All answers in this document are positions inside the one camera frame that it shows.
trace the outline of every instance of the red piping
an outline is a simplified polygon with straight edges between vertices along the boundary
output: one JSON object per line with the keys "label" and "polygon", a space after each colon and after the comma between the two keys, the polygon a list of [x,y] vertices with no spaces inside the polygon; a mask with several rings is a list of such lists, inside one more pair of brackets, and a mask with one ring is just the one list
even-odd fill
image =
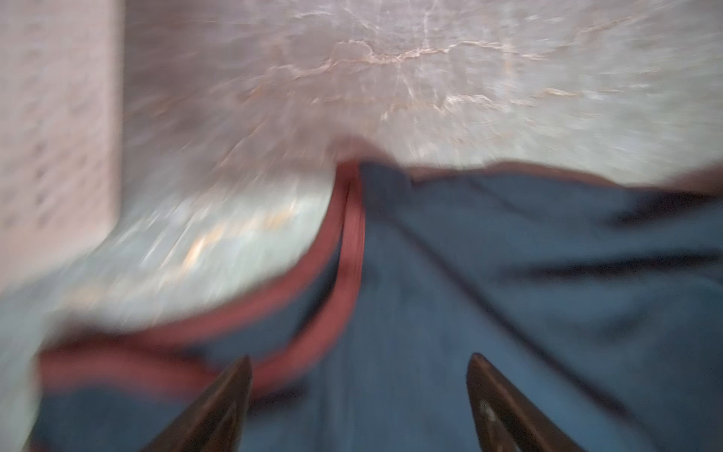
{"label": "red piping", "polygon": [[362,277],[364,207],[357,163],[342,163],[327,215],[316,240],[299,263],[274,285],[208,314],[102,341],[88,341],[40,355],[46,392],[93,383],[152,396],[193,397],[218,374],[202,362],[159,351],[241,328],[290,303],[317,276],[341,235],[335,285],[326,303],[288,347],[254,363],[252,398],[282,388],[303,375],[334,346],[354,311]]}

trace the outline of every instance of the marble floor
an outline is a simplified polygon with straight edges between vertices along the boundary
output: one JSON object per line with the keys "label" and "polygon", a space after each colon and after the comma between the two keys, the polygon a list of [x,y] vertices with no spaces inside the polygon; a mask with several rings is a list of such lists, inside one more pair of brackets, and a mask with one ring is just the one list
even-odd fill
{"label": "marble floor", "polygon": [[648,184],[723,160],[717,0],[128,0],[126,15],[120,224],[3,296],[13,448],[44,341],[190,315],[284,271],[334,161]]}

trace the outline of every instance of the blue garment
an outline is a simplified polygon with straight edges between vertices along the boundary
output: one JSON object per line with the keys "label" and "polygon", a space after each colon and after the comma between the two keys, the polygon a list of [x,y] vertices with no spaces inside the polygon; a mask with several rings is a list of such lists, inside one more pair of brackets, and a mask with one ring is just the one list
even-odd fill
{"label": "blue garment", "polygon": [[[330,353],[256,403],[241,450],[478,451],[465,387],[482,353],[589,452],[705,451],[723,427],[723,200],[523,174],[414,183],[361,166],[361,290]],[[335,280],[189,348],[213,364],[294,336]],[[137,451],[188,401],[46,394],[53,452]]]}

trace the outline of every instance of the dark pointed object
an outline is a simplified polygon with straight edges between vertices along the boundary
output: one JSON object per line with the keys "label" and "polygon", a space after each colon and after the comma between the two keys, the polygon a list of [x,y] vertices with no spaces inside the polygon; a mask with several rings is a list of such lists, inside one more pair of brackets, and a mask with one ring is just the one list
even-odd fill
{"label": "dark pointed object", "polygon": [[246,420],[251,378],[249,357],[234,362],[142,452],[235,452]]}
{"label": "dark pointed object", "polygon": [[467,391],[483,452],[584,452],[481,354],[469,360]]}

